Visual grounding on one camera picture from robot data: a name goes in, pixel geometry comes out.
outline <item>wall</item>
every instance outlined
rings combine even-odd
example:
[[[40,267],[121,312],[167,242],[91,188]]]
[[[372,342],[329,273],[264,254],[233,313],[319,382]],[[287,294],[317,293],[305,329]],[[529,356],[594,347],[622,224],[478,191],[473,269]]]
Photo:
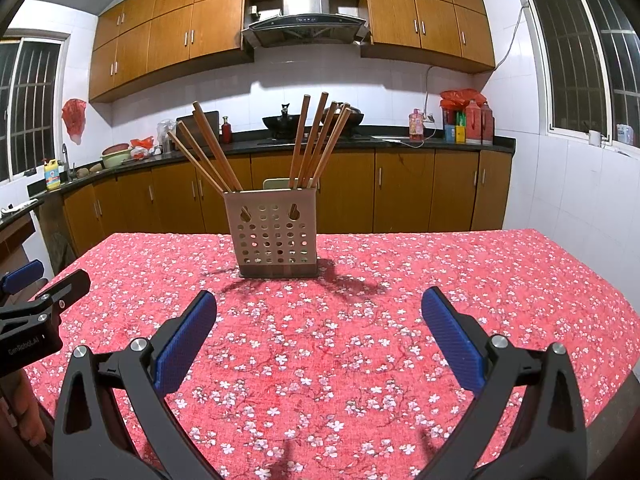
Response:
[[[513,35],[520,0],[484,2],[499,60]],[[478,85],[482,81],[476,76]],[[542,232],[640,312],[640,162],[580,140],[548,136],[546,130],[539,134],[536,66],[524,16],[508,60],[483,92],[495,111],[497,133],[517,139],[504,228]]]
[[[95,26],[97,16],[82,12],[80,10],[69,9],[57,4],[49,4],[36,0],[26,0],[18,13],[15,15],[7,34],[16,32],[28,32],[33,35],[59,36],[66,38],[63,46],[63,57],[66,54],[62,70],[62,95],[58,96],[59,104],[65,103],[68,99],[79,98],[88,101],[89,91],[89,65],[91,61],[92,47],[94,44]],[[66,128],[62,121],[62,111],[60,106],[54,110],[54,130],[58,137],[57,149],[60,149],[62,142],[68,148],[69,160],[80,166],[97,160],[100,152],[112,142],[111,107],[107,106],[98,110],[91,105],[86,108],[86,127],[82,135],[82,143],[76,146],[66,134]],[[62,158],[62,152],[56,154]],[[43,178],[42,168],[38,174],[31,177],[20,176],[12,182],[0,186],[0,205],[9,203],[17,205],[28,200],[27,184],[31,184]],[[46,268],[45,276],[52,277],[52,270],[49,262],[40,227],[35,215],[32,213],[36,224],[36,234],[32,235],[24,244],[27,256],[30,259],[40,259]]]
[[[263,117],[280,114],[290,103],[300,113],[303,95],[315,110],[322,91],[329,99],[349,102],[365,115],[363,124],[407,126],[414,108],[424,107],[426,65],[361,59],[354,45],[300,45],[261,48],[253,64],[212,70],[149,88],[113,104],[113,140],[155,135],[156,124],[190,115],[192,102],[204,111],[229,116],[234,131],[264,129]],[[428,111],[442,127],[439,92],[466,88],[472,77],[434,68],[429,74]],[[313,121],[313,111],[307,124]]]

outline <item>bottle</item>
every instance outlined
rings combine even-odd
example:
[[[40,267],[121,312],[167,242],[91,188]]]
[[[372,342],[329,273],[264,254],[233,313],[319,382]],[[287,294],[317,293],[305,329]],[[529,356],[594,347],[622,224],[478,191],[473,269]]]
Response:
[[[47,189],[60,187],[60,168],[55,158],[52,158],[49,162],[45,162],[44,179],[47,183]]]
[[[424,115],[418,108],[409,114],[409,138],[411,140],[424,139]]]
[[[234,141],[233,132],[231,131],[231,124],[227,122],[228,117],[222,117],[222,142],[223,144],[230,144]]]
[[[484,103],[480,108],[481,136],[483,144],[494,143],[494,111],[489,108],[489,103]]]
[[[465,108],[465,142],[467,144],[480,144],[482,142],[481,111],[475,99],[471,99]]]

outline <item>window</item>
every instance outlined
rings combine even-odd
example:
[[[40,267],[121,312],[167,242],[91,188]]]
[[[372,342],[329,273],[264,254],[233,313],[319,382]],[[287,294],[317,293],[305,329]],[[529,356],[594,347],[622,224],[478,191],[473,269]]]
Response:
[[[529,1],[550,131],[596,130],[640,148],[640,42],[616,0]]]
[[[0,42],[0,181],[55,157],[54,91],[59,41]]]

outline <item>tablecloth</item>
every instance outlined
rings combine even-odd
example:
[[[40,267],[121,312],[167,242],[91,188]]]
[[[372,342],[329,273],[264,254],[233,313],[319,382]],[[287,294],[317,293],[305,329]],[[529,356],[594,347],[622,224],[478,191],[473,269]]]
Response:
[[[640,356],[638,318],[604,279],[533,230],[320,235],[320,276],[244,280],[224,235],[116,234],[62,275],[90,293],[63,314],[62,351],[28,370],[54,411],[73,348],[123,348],[178,316],[201,289],[218,320],[166,402],[226,478],[402,479],[443,445],[472,399],[420,317],[437,285],[516,346],[568,348],[591,422]],[[497,455],[515,390],[483,461]],[[136,447],[152,450],[127,397]]]

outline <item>perforated holder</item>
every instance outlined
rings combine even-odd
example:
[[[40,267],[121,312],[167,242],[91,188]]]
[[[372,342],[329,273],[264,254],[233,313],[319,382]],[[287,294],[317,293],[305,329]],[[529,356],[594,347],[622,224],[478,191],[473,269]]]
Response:
[[[318,275],[315,189],[225,193],[225,205],[243,278]]]

